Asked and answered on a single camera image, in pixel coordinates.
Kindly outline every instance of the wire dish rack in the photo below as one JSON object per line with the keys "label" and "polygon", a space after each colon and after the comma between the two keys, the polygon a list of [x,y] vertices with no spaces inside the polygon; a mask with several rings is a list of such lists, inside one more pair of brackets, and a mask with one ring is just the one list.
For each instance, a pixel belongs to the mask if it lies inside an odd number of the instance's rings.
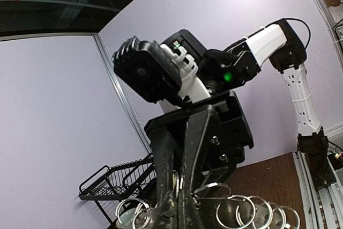
{"label": "wire dish rack", "polygon": [[[96,176],[99,177],[84,188]],[[121,201],[130,196],[148,198],[148,193],[155,189],[156,172],[152,154],[149,154],[144,159],[130,163],[103,166],[80,185],[79,198],[84,201]]]}

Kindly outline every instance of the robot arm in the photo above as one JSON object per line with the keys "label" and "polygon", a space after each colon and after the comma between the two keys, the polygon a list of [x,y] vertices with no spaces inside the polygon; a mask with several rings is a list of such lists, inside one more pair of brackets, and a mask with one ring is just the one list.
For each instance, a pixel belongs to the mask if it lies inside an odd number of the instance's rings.
{"label": "robot arm", "polygon": [[224,51],[207,50],[181,30],[161,45],[133,37],[113,55],[115,73],[146,101],[160,102],[165,113],[243,86],[270,60],[290,90],[299,149],[307,154],[315,188],[320,188],[335,178],[326,158],[328,140],[311,103],[306,59],[305,47],[286,19]]}

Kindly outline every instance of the screw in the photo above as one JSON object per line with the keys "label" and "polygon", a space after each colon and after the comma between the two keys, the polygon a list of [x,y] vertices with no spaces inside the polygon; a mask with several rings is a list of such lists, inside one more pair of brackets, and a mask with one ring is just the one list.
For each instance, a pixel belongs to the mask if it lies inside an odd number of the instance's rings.
{"label": "screw", "polygon": [[146,70],[144,68],[142,68],[142,67],[139,67],[136,70],[136,74],[138,74],[140,76],[144,76],[144,75],[146,75]]}
{"label": "screw", "polygon": [[218,140],[218,137],[216,135],[214,135],[211,139],[211,144],[213,145],[218,145],[220,142]]}
{"label": "screw", "polygon": [[223,162],[226,162],[228,160],[227,155],[223,154],[223,155],[219,156],[219,160],[223,161]]}

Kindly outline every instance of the white wall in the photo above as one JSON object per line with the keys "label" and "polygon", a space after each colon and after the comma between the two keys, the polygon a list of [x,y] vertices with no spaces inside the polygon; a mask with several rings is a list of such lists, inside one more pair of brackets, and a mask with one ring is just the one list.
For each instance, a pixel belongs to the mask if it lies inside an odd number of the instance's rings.
{"label": "white wall", "polygon": [[1,229],[107,228],[78,186],[145,156],[91,36],[0,42],[0,137]]}
{"label": "white wall", "polygon": [[[134,0],[100,35],[113,53],[127,38],[162,42],[182,28],[189,29],[207,48],[224,49],[242,36],[282,17],[305,20],[312,30],[308,48],[308,81],[314,107],[328,129],[343,122],[343,76],[323,18],[313,0]],[[292,22],[303,41],[306,28]],[[236,90],[254,140],[245,164],[296,149],[297,120],[281,76],[266,63],[262,72]],[[161,113],[157,106],[132,94],[143,122]]]}

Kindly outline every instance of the green led light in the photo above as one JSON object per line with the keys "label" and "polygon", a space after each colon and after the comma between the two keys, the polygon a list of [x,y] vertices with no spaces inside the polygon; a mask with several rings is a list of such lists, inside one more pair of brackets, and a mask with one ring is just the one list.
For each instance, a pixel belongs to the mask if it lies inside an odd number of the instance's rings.
{"label": "green led light", "polygon": [[226,74],[224,74],[224,80],[227,81],[228,83],[231,82],[233,79],[233,76],[230,72],[227,72]]}

